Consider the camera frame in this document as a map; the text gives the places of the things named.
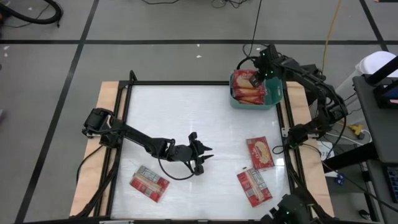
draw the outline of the black metal frame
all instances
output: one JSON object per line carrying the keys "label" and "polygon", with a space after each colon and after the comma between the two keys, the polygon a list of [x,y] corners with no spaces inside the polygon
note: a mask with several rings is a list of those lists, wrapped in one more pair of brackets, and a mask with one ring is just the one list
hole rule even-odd
{"label": "black metal frame", "polygon": [[[121,94],[122,91],[125,87],[127,87],[127,95],[126,95],[126,102],[124,104],[124,111],[123,111],[123,121],[126,121],[127,119],[127,112],[129,108],[129,102],[130,102],[130,97],[131,97],[131,91],[132,87],[134,85],[229,85],[228,81],[137,81],[136,79],[133,81],[120,81],[119,82],[119,87],[118,87],[118,94],[116,95],[116,102],[115,102],[115,109],[118,108],[120,105],[120,100],[121,100]],[[293,121],[293,115],[292,115],[292,110],[290,107],[290,101],[289,101],[289,95],[287,94],[287,89],[283,89],[284,92],[284,98],[285,98],[285,104],[286,104],[286,112],[288,115],[288,120],[289,120],[289,126],[294,126],[294,121]],[[277,114],[278,114],[278,120],[279,120],[279,126],[280,128],[284,128],[284,118],[282,114],[282,107],[280,103],[276,105],[277,108]],[[282,138],[282,142],[284,141],[285,137],[282,136],[282,130],[280,130],[280,136]],[[116,156],[114,159],[114,163],[117,164],[117,166],[120,164],[120,155],[121,155],[121,150],[122,150],[122,145],[116,149]],[[299,173],[299,176],[302,180],[302,182],[305,184],[305,178],[304,178],[304,171],[302,167],[302,161],[301,161],[301,156],[300,156],[300,151],[295,151],[295,163],[297,165],[297,171]],[[284,156],[285,156],[285,163],[291,163],[291,158],[289,154],[289,148],[284,146]],[[108,170],[109,166],[109,159],[110,156],[105,158],[104,165],[103,165],[103,173],[105,170]],[[116,186],[116,179],[118,175],[116,174],[111,182],[111,188],[109,190],[109,198],[108,198],[108,203],[107,203],[107,208],[106,208],[106,216],[110,216],[111,211],[112,211],[112,206],[113,206],[113,198],[114,198],[114,191],[115,191],[115,186]],[[289,189],[290,191],[293,191],[295,188],[294,181],[288,176],[289,179]],[[151,222],[156,222],[156,223],[162,223],[161,220],[146,220],[143,223],[151,223]],[[163,223],[170,223],[170,220],[164,220]],[[191,220],[181,220],[181,222],[188,223],[198,223],[197,221],[191,221]],[[225,223],[222,221],[211,221],[212,223]],[[254,220],[248,220],[247,222],[240,222],[240,221],[235,221],[235,222],[228,222],[228,223],[255,223]]]}

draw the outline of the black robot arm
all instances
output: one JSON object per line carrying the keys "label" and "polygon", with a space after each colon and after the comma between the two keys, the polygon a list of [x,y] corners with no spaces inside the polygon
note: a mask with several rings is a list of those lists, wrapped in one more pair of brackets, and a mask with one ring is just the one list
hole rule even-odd
{"label": "black robot arm", "polygon": [[285,81],[295,81],[314,94],[318,100],[317,116],[307,124],[297,124],[288,132],[287,141],[292,147],[308,139],[309,134],[323,136],[331,125],[347,115],[344,100],[338,96],[331,85],[325,84],[325,76],[315,65],[300,66],[294,59],[276,51],[275,45],[269,45],[258,57],[248,57],[243,62],[252,60],[257,72],[250,78],[253,86],[259,86],[264,80],[277,77]]}
{"label": "black robot arm", "polygon": [[[205,151],[211,148],[204,146],[199,140],[196,140],[197,133],[191,133],[188,137],[189,146],[175,145],[174,139],[151,138],[146,134],[128,126],[124,121],[117,119],[112,111],[95,108],[91,111],[84,123],[82,133],[88,137],[93,134],[99,134],[101,140],[99,143],[106,147],[118,147],[124,137],[144,149],[154,158],[163,159],[169,162],[183,162],[191,172],[200,175],[204,172],[202,164],[206,159],[213,155],[201,156]],[[195,161],[195,168],[192,169],[190,161]]]}

